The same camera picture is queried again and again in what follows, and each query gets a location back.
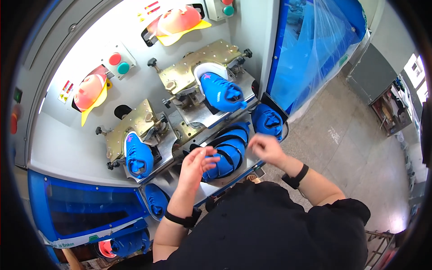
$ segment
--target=blue plastic cover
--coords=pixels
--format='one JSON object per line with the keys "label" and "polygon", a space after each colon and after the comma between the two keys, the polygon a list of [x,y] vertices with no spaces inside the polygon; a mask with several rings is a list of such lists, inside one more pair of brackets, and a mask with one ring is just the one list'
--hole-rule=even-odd
{"label": "blue plastic cover", "polygon": [[[365,27],[355,27],[333,0],[283,2],[275,49],[280,54],[275,72],[272,64],[269,91],[282,109],[292,112],[324,85],[334,67],[345,64],[349,46],[360,42]],[[362,16],[359,7],[353,14]]]}

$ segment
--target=concrete floor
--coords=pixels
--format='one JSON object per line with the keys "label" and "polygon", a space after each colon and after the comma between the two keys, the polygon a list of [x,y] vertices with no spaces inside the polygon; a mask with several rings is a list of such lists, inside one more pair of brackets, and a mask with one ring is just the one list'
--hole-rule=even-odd
{"label": "concrete floor", "polygon": [[[290,128],[281,143],[284,152],[322,173],[346,197],[366,204],[371,211],[366,230],[396,233],[406,228],[409,190],[400,144],[379,129],[374,112],[352,92],[343,75],[333,78]],[[270,165],[263,169],[262,180],[286,188],[305,211],[312,207],[280,179],[281,170]]]}

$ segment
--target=red button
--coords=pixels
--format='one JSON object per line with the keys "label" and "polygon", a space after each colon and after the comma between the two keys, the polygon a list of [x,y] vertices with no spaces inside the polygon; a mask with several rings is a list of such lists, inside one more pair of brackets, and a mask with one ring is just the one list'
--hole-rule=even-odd
{"label": "red button", "polygon": [[120,63],[121,60],[121,55],[119,53],[113,53],[110,57],[109,57],[109,64],[112,66],[117,65],[118,63]]}

